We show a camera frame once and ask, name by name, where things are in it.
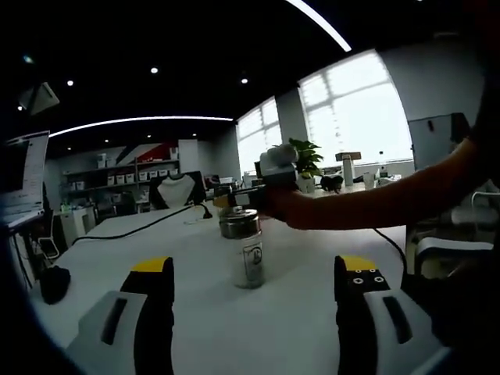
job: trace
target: potted plant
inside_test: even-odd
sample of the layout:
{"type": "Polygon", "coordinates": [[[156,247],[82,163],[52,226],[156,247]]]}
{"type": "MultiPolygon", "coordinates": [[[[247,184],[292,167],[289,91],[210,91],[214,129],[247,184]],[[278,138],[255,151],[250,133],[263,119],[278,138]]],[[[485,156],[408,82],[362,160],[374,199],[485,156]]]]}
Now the potted plant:
{"type": "Polygon", "coordinates": [[[299,141],[290,138],[290,145],[294,146],[298,153],[298,160],[295,164],[295,169],[298,173],[297,185],[303,193],[314,192],[314,176],[322,176],[320,169],[316,163],[323,160],[323,157],[316,153],[319,146],[309,141],[299,141]]]}

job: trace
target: desk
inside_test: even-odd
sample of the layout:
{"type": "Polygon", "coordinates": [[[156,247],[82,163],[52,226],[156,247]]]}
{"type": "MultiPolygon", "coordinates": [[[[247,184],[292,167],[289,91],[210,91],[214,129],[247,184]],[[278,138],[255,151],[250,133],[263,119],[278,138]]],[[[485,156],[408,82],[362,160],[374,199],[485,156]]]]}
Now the desk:
{"type": "MultiPolygon", "coordinates": [[[[211,212],[216,210],[209,202],[211,212]]],[[[120,234],[172,209],[108,219],[89,235],[120,234]]],[[[176,374],[328,374],[339,360],[334,257],[372,259],[397,288],[402,264],[396,250],[372,230],[300,231],[276,220],[262,221],[266,283],[253,291],[230,283],[227,241],[216,215],[190,209],[147,230],[114,241],[80,241],[57,260],[71,272],[67,296],[43,303],[38,285],[31,301],[55,342],[66,347],[78,320],[107,291],[119,290],[140,261],[171,255],[175,266],[172,357],[176,374]]],[[[383,232],[400,246],[405,228],[383,232]]]]}

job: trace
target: table surface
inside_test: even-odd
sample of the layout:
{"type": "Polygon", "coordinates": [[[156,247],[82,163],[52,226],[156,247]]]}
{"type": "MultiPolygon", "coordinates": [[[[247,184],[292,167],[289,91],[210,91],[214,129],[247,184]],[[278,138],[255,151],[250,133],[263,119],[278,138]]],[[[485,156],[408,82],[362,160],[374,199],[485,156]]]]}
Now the table surface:
{"type": "MultiPolygon", "coordinates": [[[[172,211],[108,219],[89,235],[121,234],[172,211]]],[[[83,240],[65,252],[56,264],[71,272],[66,297],[46,305],[38,285],[31,292],[53,340],[67,347],[78,320],[107,291],[119,290],[135,264],[169,255],[175,267],[176,374],[332,374],[340,353],[334,257],[364,256],[393,288],[401,282],[398,253],[372,230],[300,231],[270,219],[262,221],[266,283],[256,290],[236,288],[229,278],[230,240],[221,238],[216,215],[193,223],[202,214],[201,208],[190,209],[132,236],[83,240]]],[[[404,246],[404,227],[383,232],[404,246]]]]}

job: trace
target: power cable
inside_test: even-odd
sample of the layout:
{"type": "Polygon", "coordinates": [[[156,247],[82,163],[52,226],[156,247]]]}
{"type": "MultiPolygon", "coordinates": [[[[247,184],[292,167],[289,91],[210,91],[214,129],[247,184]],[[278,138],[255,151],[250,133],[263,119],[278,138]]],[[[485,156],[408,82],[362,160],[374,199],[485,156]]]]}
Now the power cable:
{"type": "Polygon", "coordinates": [[[195,204],[195,205],[188,205],[176,212],[172,212],[164,217],[161,217],[155,221],[153,221],[152,223],[149,223],[149,224],[146,224],[144,225],[143,227],[140,227],[140,228],[137,228],[137,229],[134,229],[134,230],[131,230],[130,232],[126,232],[124,234],[117,234],[115,236],[108,236],[108,237],[99,237],[99,236],[83,236],[83,237],[79,237],[77,239],[75,239],[75,241],[73,241],[72,243],[72,246],[75,245],[79,240],[117,240],[119,238],[124,238],[126,236],[130,236],[131,234],[134,234],[134,233],[137,233],[138,231],[140,230],[144,230],[144,229],[147,229],[149,227],[152,227],[153,225],[161,222],[161,221],[164,221],[166,219],[168,219],[169,217],[172,217],[172,216],[175,216],[179,213],[183,213],[184,211],[187,211],[189,210],[190,208],[192,207],[195,207],[196,205],[200,205],[201,207],[203,207],[205,209],[205,214],[203,215],[203,219],[211,219],[213,217],[213,215],[210,213],[209,209],[207,209],[206,205],[203,205],[202,203],[198,203],[198,204],[195,204]]]}

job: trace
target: black ceiling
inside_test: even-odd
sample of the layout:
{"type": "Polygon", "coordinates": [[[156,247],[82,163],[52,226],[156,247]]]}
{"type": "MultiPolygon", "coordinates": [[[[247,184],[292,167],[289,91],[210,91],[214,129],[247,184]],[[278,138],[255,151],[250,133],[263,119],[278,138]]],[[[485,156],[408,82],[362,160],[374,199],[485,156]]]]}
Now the black ceiling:
{"type": "MultiPolygon", "coordinates": [[[[8,133],[63,130],[134,116],[237,119],[314,71],[348,56],[285,0],[135,3],[134,9],[23,14],[2,103],[8,133]],[[27,64],[28,55],[34,64],[27,64]],[[152,66],[159,73],[152,75],[152,66]],[[247,77],[243,85],[241,78],[247,77]],[[73,80],[68,87],[66,82],[73,80]],[[18,94],[49,82],[60,104],[29,117],[18,94]]],[[[437,0],[308,0],[357,53],[428,39],[455,26],[437,0]]],[[[230,126],[214,121],[113,124],[51,138],[51,155],[133,142],[210,139],[230,126]]]]}

